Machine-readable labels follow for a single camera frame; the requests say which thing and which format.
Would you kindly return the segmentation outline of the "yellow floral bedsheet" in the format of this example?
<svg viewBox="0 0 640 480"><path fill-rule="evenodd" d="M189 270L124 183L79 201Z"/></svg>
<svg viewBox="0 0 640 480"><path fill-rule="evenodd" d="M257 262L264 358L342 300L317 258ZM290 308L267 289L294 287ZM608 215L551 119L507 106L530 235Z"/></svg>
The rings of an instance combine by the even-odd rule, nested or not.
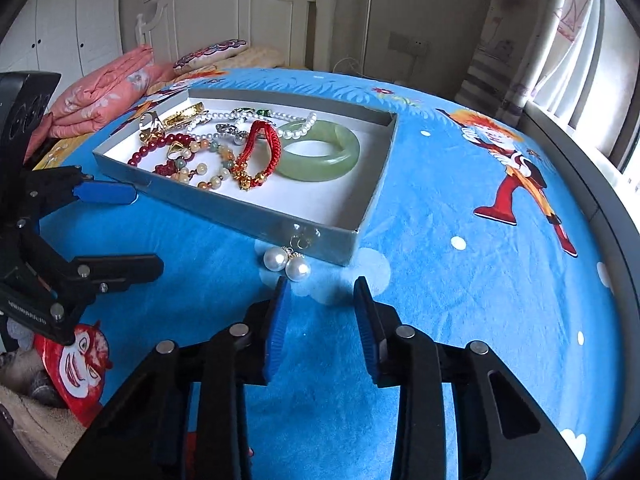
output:
<svg viewBox="0 0 640 480"><path fill-rule="evenodd" d="M43 156L35 166L35 170L56 168L62 165L82 144L92 137L92 133L58 140L55 146Z"/></svg>

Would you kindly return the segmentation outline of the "white wooden headboard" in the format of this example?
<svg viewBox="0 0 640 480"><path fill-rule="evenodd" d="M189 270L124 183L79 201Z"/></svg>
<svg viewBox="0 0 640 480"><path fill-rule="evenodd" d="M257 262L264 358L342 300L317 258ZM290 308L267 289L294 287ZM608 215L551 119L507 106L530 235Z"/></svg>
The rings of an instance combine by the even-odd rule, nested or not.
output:
<svg viewBox="0 0 640 480"><path fill-rule="evenodd" d="M138 44L154 49L158 62L228 39L272 47L284 64L328 72L336 0L151 0L137 15Z"/></svg>

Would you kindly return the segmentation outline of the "gold bangle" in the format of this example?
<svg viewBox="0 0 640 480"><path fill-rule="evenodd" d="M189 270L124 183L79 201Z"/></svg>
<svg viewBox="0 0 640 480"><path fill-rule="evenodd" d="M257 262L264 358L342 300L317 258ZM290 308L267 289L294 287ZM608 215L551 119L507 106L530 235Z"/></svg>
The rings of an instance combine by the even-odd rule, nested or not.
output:
<svg viewBox="0 0 640 480"><path fill-rule="evenodd" d="M176 114L172 114L163 119L163 125L167 128L182 128L185 124L188 124L192 119L197 118L204 113L205 107L202 102L195 103L188 106L184 110Z"/></svg>

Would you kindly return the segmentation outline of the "green jade bangle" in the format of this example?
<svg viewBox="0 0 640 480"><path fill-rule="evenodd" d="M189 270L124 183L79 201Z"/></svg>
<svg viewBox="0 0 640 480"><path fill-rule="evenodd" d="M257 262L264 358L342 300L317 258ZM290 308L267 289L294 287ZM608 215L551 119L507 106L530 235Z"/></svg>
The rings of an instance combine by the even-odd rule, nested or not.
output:
<svg viewBox="0 0 640 480"><path fill-rule="evenodd" d="M300 182L326 182L346 176L357 165L360 143L336 122L288 122L278 130L282 154L277 174Z"/></svg>

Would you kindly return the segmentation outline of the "embroidered small pillow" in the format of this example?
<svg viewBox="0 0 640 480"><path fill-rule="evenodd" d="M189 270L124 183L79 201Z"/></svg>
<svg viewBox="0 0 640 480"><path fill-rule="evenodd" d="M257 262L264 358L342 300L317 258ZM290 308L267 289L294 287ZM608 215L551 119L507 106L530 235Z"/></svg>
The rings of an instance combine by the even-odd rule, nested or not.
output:
<svg viewBox="0 0 640 480"><path fill-rule="evenodd" d="M243 39L228 39L183 55L174 64L174 72L181 75L217 61L232 58L248 49Z"/></svg>

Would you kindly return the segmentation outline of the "silver brooch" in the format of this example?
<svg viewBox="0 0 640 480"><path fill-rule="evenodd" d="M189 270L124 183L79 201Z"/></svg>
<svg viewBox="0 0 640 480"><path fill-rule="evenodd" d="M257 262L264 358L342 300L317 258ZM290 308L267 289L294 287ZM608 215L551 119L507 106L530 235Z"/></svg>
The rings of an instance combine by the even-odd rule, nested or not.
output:
<svg viewBox="0 0 640 480"><path fill-rule="evenodd" d="M237 119L234 122L218 122L215 125L216 138L232 142L235 145L244 145L248 138L246 122Z"/></svg>

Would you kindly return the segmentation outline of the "white wardrobe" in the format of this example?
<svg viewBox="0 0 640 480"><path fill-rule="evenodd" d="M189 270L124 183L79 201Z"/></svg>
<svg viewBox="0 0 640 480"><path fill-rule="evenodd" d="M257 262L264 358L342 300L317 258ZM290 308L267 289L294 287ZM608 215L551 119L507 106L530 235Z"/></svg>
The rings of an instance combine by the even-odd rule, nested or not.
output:
<svg viewBox="0 0 640 480"><path fill-rule="evenodd" d="M119 0L27 0L2 40L1 69L58 73L61 93L121 55Z"/></svg>

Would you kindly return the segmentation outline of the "yellow checked pillow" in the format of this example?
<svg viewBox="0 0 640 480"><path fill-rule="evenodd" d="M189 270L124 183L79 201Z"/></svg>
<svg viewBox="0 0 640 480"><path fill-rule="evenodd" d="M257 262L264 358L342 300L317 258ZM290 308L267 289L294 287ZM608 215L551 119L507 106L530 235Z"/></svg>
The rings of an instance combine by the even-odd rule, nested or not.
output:
<svg viewBox="0 0 640 480"><path fill-rule="evenodd" d="M276 68L285 65L284 55L277 49L272 47L249 47L231 58L201 62L200 66L187 68L181 73L176 73L176 75L178 77L186 77L224 72L225 70L230 70L230 68Z"/></svg>

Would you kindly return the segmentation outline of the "pearl earring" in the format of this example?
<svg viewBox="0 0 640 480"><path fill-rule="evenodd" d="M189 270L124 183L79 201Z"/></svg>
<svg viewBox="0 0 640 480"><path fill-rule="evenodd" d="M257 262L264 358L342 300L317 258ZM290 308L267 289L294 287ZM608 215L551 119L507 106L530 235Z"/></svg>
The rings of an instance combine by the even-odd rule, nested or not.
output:
<svg viewBox="0 0 640 480"><path fill-rule="evenodd" d="M288 263L289 258L290 254L286 248L273 246L264 252L262 262L267 270L281 272Z"/></svg>
<svg viewBox="0 0 640 480"><path fill-rule="evenodd" d="M311 266L306 258L300 253L296 252L293 248L286 248L288 253L288 260L286 260L284 273L286 277L295 283L305 281L310 277Z"/></svg>

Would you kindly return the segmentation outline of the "pink folded quilt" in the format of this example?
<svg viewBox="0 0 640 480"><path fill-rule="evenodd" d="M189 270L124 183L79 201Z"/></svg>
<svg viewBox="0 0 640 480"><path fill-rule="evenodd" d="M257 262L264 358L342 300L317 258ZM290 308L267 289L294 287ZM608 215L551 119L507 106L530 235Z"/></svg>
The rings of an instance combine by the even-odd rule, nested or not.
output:
<svg viewBox="0 0 640 480"><path fill-rule="evenodd" d="M130 110L153 84L173 76L172 64L156 62L152 47L136 47L83 76L56 98L42 121L47 137L97 132Z"/></svg>

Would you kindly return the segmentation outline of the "wall power socket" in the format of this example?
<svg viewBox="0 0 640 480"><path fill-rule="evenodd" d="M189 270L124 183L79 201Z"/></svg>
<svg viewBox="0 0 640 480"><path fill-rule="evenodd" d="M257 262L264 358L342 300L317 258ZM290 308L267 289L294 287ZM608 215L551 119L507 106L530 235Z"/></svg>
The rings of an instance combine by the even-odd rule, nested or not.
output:
<svg viewBox="0 0 640 480"><path fill-rule="evenodd" d="M421 38L390 32L387 47L390 50L410 55L413 58L425 58L430 44Z"/></svg>

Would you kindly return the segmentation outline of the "striped printed curtain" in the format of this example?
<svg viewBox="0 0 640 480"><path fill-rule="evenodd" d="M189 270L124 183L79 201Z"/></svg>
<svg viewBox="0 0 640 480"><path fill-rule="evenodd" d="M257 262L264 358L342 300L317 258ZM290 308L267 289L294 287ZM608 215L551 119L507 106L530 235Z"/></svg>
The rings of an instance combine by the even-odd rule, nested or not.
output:
<svg viewBox="0 0 640 480"><path fill-rule="evenodd" d="M454 100L516 125L567 57L591 8L592 0L491 0Z"/></svg>

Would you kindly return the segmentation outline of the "grey cardboard jewelry tray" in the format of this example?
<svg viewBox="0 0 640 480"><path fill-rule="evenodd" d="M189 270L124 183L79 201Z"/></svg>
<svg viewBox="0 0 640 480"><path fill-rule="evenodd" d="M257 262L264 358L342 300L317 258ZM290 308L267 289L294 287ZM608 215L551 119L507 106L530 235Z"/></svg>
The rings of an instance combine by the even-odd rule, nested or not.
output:
<svg viewBox="0 0 640 480"><path fill-rule="evenodd" d="M202 102L182 128L163 119ZM218 122L246 122L244 145L216 138ZM360 143L355 168L326 182L277 174L278 130L336 122ZM193 88L164 96L94 149L100 170L139 191L230 229L346 266L378 200L398 126L396 114L313 96Z"/></svg>

